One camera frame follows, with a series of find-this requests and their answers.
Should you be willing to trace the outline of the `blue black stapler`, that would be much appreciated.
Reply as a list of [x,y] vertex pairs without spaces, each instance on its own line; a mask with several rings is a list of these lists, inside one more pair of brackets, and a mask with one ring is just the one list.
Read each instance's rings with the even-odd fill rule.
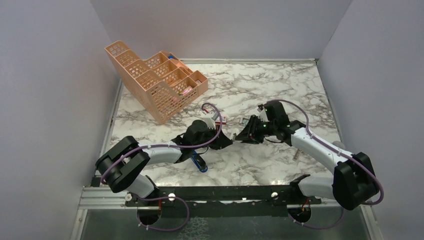
[[204,159],[201,157],[202,154],[203,152],[197,153],[196,151],[194,151],[191,156],[191,160],[201,173],[205,173],[208,171],[208,165],[204,161]]

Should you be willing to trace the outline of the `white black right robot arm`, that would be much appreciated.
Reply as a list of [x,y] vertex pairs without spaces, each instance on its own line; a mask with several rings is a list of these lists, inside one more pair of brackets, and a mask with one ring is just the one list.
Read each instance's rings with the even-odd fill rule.
[[332,174],[332,177],[310,175],[295,180],[294,186],[288,190],[288,196],[296,204],[308,197],[321,197],[336,200],[341,207],[351,211],[381,191],[368,156],[334,146],[314,135],[298,120],[265,122],[253,115],[234,139],[246,144],[261,144],[265,137],[276,137],[301,150]]

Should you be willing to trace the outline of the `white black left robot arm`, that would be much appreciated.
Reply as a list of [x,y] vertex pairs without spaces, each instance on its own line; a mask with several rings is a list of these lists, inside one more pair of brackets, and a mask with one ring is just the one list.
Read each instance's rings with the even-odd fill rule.
[[159,189],[150,177],[141,174],[145,166],[182,163],[196,155],[199,148],[222,150],[232,143],[219,128],[195,120],[168,143],[139,145],[133,136],[126,136],[102,155],[95,167],[102,175],[100,181],[113,193],[128,191],[149,206],[157,200]]

